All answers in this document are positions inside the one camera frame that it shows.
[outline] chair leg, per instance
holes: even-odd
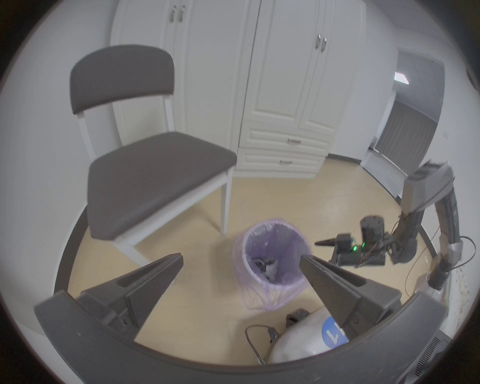
[[[228,227],[228,213],[230,211],[230,194],[232,192],[233,168],[227,171],[227,183],[222,186],[222,217],[220,223],[220,233],[225,235]]]
[[[133,245],[128,243],[128,241],[125,240],[123,236],[118,236],[115,240],[113,240],[113,244],[120,252],[122,252],[125,256],[127,256],[134,263],[138,264],[140,267],[151,263],[151,261],[148,260],[145,256],[143,256],[140,252],[138,252]]]

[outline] wooden floor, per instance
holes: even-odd
[[[285,330],[285,316],[297,309],[310,312],[322,302],[309,286],[296,299],[274,312],[248,310],[237,291],[231,259],[236,236],[255,223],[282,218],[309,240],[313,253],[325,260],[331,248],[315,247],[320,239],[351,232],[361,240],[359,221],[381,215],[390,231],[400,207],[378,182],[360,166],[327,159],[314,180],[234,178],[228,234],[219,233],[220,190],[172,220],[138,246],[146,257],[159,259],[181,252],[184,267],[160,299],[136,342],[176,357],[216,364],[255,365],[244,330],[251,324]],[[419,237],[418,253],[425,248]],[[429,269],[425,251],[408,276],[413,262],[385,267],[364,267],[355,272],[402,291],[402,301],[412,293],[417,277]],[[108,242],[86,232],[70,279],[74,297],[86,288],[118,277],[136,265]],[[269,347],[264,329],[251,329],[260,354]]]

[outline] gray curtain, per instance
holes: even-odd
[[[396,101],[375,149],[409,175],[425,157],[436,128],[435,121]]]

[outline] white wardrobe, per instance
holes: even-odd
[[[175,124],[238,154],[236,176],[314,177],[355,81],[361,0],[121,0],[111,45],[175,63]],[[159,97],[114,103],[122,143],[165,131]]]

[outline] trash can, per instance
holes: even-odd
[[[300,231],[281,219],[256,224],[238,236],[232,257],[246,306],[274,311],[297,297],[308,285],[300,257],[311,253]]]

